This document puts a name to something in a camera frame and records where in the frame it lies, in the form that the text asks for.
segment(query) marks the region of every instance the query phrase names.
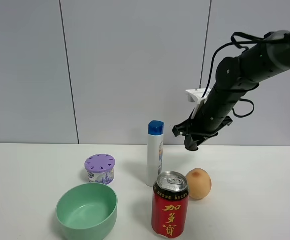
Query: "tabletop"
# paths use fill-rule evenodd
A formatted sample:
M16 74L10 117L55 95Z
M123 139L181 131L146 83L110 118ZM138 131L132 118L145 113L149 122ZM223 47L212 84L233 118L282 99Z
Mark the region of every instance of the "tabletop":
M117 221L105 240L161 239L151 228L145 145L0 144L0 240L63 240L59 198L88 182L84 161L116 160L109 186ZM190 200L180 240L290 239L290 146L164 146L163 171L208 172L210 194Z

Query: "pull tab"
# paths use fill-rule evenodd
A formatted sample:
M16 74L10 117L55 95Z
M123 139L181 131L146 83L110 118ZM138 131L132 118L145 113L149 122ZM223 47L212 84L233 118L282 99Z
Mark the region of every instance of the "pull tab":
M182 180L180 179L168 178L167 182L174 185L182 185Z

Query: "bowl rim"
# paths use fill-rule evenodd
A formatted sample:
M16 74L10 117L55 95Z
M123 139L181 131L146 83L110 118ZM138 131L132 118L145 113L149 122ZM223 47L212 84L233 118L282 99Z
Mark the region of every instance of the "bowl rim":
M116 204L115 204L114 209L113 209L112 212L109 214L109 216L106 217L106 219L104 219L102 222L100 222L100 223L98 223L98 224L96 224L96 225L90 226L90 227L86 227L86 228L72 228L72 227L69 227L69 226L63 224L63 223L59 220L59 218L58 218L58 216L57 216L57 207L58 207L58 204L59 204L60 200L63 198L64 195L66 195L66 194L67 194L68 192L70 192L71 190L73 190L73 189L75 189L75 188L78 188L78 187L80 187L80 186L83 186L83 185L89 185L89 184L93 184L93 185L98 184L98 185L103 185L103 186L109 188L109 189L114 193L114 195L115 195L115 197L116 197ZM111 215L113 215L114 212L116 211L116 209L117 209L117 204L118 204L118 197L117 197L117 194L115 193L115 191L114 191L111 187L109 187L108 185L102 184L102 183L98 183L98 182L89 182L89 183L84 183L84 184L81 184L81 185L75 186L75 187L69 189L68 191L66 191L66 192L65 192L65 193L64 193L64 194L59 198L59 200L58 200L58 202L57 202L57 204L56 204L55 215L56 215L56 219L57 219L57 221L58 221L62 226L64 226L65 228L68 228L68 229L71 229L71 230L87 230L87 229L91 229L91 228L94 228L94 227L99 226L100 224L104 223L108 218L110 218Z

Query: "white mounting bracket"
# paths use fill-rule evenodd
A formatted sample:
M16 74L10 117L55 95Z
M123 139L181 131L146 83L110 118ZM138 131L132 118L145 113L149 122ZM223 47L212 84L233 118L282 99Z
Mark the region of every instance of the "white mounting bracket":
M194 119L194 117L196 116L196 113L198 112L198 110L204 105L205 101L208 98L208 95L211 91L210 88L207 89L207 93L204 97L203 94L205 92L205 88L196 88L196 89L190 89L190 90L186 90L187 92L187 97L188 97L188 101L190 103L196 103L196 107L193 111L193 114L191 115L191 119Z

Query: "red can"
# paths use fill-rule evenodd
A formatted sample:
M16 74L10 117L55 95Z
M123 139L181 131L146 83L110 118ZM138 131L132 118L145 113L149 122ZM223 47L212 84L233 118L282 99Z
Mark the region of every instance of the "red can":
M180 236L184 231L189 198L186 178L178 172L162 172L153 190L153 230L170 239Z

